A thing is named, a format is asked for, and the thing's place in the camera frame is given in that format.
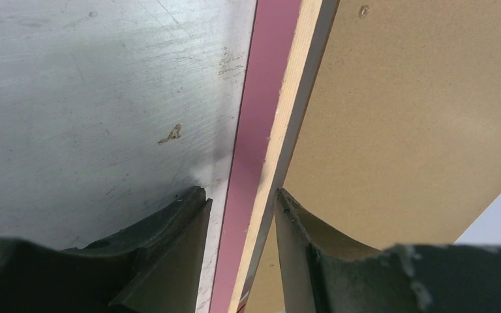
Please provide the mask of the pink wooden picture frame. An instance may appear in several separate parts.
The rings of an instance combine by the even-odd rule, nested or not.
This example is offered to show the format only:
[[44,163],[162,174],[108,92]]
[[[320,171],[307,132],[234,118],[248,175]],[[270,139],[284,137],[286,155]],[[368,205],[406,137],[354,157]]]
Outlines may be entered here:
[[209,312],[243,312],[338,1],[259,1]]

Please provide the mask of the brown cardboard backing board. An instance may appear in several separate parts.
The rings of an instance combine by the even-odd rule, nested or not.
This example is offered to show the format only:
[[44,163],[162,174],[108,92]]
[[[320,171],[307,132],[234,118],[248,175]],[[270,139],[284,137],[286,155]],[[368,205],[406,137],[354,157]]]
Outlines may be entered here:
[[[338,1],[282,189],[343,234],[501,246],[501,1]],[[273,218],[243,312],[287,312]]]

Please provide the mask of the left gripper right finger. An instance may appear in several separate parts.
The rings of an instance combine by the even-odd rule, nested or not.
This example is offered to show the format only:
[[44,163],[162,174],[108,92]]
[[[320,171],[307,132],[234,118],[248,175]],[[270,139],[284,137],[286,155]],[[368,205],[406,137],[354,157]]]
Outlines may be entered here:
[[313,215],[285,189],[275,200],[287,312],[501,312],[501,246],[378,250]]

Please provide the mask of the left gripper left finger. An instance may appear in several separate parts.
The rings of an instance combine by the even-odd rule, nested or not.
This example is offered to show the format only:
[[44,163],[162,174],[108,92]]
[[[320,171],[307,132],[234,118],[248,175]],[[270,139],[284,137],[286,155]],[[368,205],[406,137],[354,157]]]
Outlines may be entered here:
[[0,238],[0,312],[194,312],[212,204],[194,186],[85,248]]

